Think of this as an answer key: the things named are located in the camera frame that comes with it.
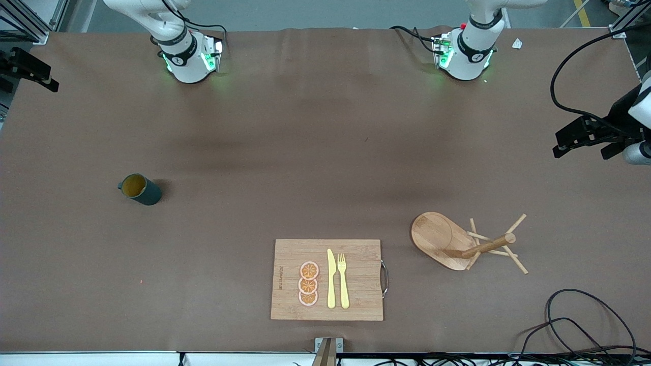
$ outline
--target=yellow fork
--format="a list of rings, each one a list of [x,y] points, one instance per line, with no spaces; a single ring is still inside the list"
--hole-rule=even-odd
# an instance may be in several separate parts
[[[337,269],[341,277],[341,307],[347,309],[350,306],[348,299],[348,286],[346,286],[346,256],[337,254]]]

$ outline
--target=yellow knife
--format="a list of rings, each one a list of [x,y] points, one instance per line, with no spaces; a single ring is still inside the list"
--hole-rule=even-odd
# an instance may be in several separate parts
[[[335,273],[337,272],[337,262],[332,250],[327,250],[327,306],[334,309],[335,304]]]

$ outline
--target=mug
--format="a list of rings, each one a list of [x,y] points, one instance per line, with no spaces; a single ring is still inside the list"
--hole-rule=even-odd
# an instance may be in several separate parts
[[[118,189],[126,197],[145,206],[157,203],[163,195],[159,186],[138,173],[127,176],[118,184]]]

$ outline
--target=orange slice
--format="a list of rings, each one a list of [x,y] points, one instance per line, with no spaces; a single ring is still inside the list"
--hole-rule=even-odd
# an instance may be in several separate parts
[[[304,279],[301,278],[298,280],[298,290],[302,294],[310,295],[314,294],[316,292],[316,288],[318,287],[318,283],[316,282],[315,279]]]
[[[301,277],[303,279],[315,279],[319,275],[319,266],[314,262],[305,262],[301,265]]]
[[[303,294],[298,293],[298,301],[300,301],[305,306],[312,306],[316,304],[316,301],[319,300],[319,293],[315,292],[314,294]]]

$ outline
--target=wooden rod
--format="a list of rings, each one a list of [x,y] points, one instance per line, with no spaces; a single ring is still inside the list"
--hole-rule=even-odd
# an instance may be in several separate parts
[[[518,268],[522,271],[522,273],[529,274],[529,271],[527,271],[527,269],[522,265],[520,260],[517,258],[515,254],[513,254],[513,252],[511,251],[511,249],[509,249],[508,246],[504,246],[504,250],[506,251],[508,256],[511,257],[511,259],[513,259],[513,261],[516,263],[516,266],[518,266]]]
[[[476,232],[467,231],[467,233],[468,233],[468,235],[472,236],[473,238],[481,239],[481,240],[483,240],[485,242],[492,242],[493,241],[493,239],[491,239],[491,238],[489,238],[487,236],[479,235]]]
[[[501,255],[502,257],[510,257],[510,255],[508,255],[508,253],[506,253],[504,251],[499,251],[499,250],[489,250],[489,251],[487,251],[487,253]]]
[[[470,229],[473,230],[473,233],[475,234],[477,233],[477,228],[475,227],[475,220],[473,220],[472,218],[470,219]],[[479,246],[479,239],[477,238],[475,238],[475,246]],[[470,270],[470,268],[472,268],[472,266],[477,261],[477,258],[479,258],[480,254],[481,253],[479,252],[475,253],[475,256],[470,260],[470,263],[468,263],[468,266],[465,267],[465,270]]]
[[[499,247],[503,247],[508,244],[513,244],[514,242],[516,242],[516,236],[513,235],[511,232],[508,232],[500,236],[499,238],[493,240],[490,243],[481,244],[480,246],[472,247],[470,249],[464,250],[463,252],[461,252],[461,258],[465,258],[465,259],[472,258],[475,256],[475,253],[477,252],[485,253],[489,250],[495,250]]]
[[[513,224],[513,225],[511,225],[511,227],[508,228],[508,230],[507,230],[506,232],[507,232],[507,233],[511,233],[511,232],[513,232],[513,230],[515,230],[516,227],[518,227],[518,225],[520,225],[520,223],[522,223],[522,221],[523,221],[526,217],[527,217],[527,215],[522,214],[522,216],[520,216],[520,218],[516,221],[516,223]]]

